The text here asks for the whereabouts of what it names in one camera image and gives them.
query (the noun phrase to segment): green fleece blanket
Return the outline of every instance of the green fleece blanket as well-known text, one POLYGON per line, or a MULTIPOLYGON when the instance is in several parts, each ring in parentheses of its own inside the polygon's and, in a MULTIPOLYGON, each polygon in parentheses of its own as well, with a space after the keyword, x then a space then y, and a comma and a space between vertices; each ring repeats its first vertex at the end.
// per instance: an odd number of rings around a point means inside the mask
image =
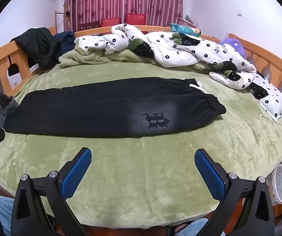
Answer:
POLYGON ((147 228, 197 218, 214 210, 218 202, 212 199, 194 164, 195 151, 204 148, 226 171, 255 179, 267 176, 282 161, 282 136, 271 121, 258 116, 265 111, 246 90, 230 89, 190 70, 110 62, 65 69, 57 65, 35 76, 16 97, 18 102, 34 90, 157 76, 201 81, 207 92, 218 96, 227 113, 195 131, 142 138, 6 133, 0 144, 0 185, 14 195, 21 175, 46 176, 59 170, 82 147, 89 147, 92 164, 74 196, 67 200, 81 223, 147 228))
POLYGON ((109 55, 104 50, 88 50, 79 47, 79 42, 75 44, 74 50, 63 54, 59 58, 60 68, 78 66, 83 64, 104 64, 113 61, 151 63, 158 65, 155 59, 138 56, 130 50, 122 50, 109 55))

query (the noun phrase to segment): bed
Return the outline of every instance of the bed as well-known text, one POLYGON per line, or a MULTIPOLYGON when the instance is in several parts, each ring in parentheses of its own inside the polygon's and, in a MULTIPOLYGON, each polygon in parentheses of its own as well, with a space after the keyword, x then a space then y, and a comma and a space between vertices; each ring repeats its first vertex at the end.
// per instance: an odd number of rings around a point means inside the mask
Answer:
MULTIPOLYGON (((169 32, 169 28, 136 26, 141 31, 169 32)), ((75 37, 109 33, 110 27, 84 30, 75 37)), ((202 36, 214 42, 220 40, 202 36)), ((257 70, 268 67, 271 83, 282 82, 282 60, 239 39, 257 70)), ((82 224, 109 228, 148 228, 199 218, 214 210, 213 200, 198 170, 194 152, 204 148, 240 178, 267 176, 282 162, 282 138, 272 123, 258 116, 264 110, 246 90, 233 90, 197 73, 191 67, 163 68, 150 63, 110 62, 61 69, 58 65, 40 74, 30 73, 27 57, 15 44, 0 48, 0 78, 4 92, 18 102, 34 90, 79 84, 158 76, 195 78, 218 96, 227 113, 192 132, 124 139, 89 139, 6 133, 0 144, 0 187, 15 194, 20 176, 47 175, 59 170, 83 147, 92 150, 92 164, 74 196, 67 202, 82 224), (17 64, 22 82, 11 88, 7 69, 17 64)), ((46 210, 49 205, 44 201, 46 210)))

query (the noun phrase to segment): wooden chair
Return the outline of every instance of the wooden chair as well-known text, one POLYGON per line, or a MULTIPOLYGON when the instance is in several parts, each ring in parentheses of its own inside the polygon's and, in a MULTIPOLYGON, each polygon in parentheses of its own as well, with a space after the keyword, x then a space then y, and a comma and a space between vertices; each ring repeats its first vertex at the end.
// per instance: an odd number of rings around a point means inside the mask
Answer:
POLYGON ((145 26, 146 25, 146 15, 127 13, 126 23, 132 26, 145 26))
POLYGON ((99 28, 99 20, 90 23, 79 24, 78 31, 88 30, 93 28, 99 28))
POLYGON ((120 24, 119 18, 104 18, 101 19, 101 27, 112 27, 120 24))

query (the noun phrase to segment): metal screw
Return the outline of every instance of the metal screw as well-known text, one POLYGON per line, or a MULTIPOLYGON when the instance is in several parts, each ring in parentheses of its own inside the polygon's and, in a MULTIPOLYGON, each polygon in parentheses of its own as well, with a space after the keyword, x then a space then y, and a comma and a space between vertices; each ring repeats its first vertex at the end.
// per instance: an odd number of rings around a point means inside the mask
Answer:
POLYGON ((27 179, 27 175, 21 176, 21 180, 25 181, 27 179))
POLYGON ((57 171, 51 171, 51 172, 49 173, 49 176, 52 177, 52 178, 55 178, 57 175, 58 175, 58 172, 57 172, 57 171))
POLYGON ((234 172, 231 172, 231 173, 229 173, 229 177, 230 177, 231 179, 236 179, 236 178, 237 178, 237 175, 236 175, 234 172))
POLYGON ((261 176, 260 176, 258 179, 259 179, 259 181, 260 181, 261 183, 264 183, 264 182, 266 181, 266 180, 265 180, 263 177, 261 177, 261 176))

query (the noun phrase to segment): red chair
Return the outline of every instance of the red chair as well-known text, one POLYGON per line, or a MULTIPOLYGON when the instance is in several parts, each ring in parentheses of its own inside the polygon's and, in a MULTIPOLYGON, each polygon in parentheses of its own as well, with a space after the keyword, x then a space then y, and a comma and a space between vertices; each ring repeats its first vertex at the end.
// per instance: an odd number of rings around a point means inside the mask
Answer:
POLYGON ((101 27, 112 27, 120 24, 119 18, 104 18, 101 19, 101 27))
POLYGON ((133 25, 133 26, 145 26, 146 25, 146 15, 127 13, 126 23, 129 25, 133 25))

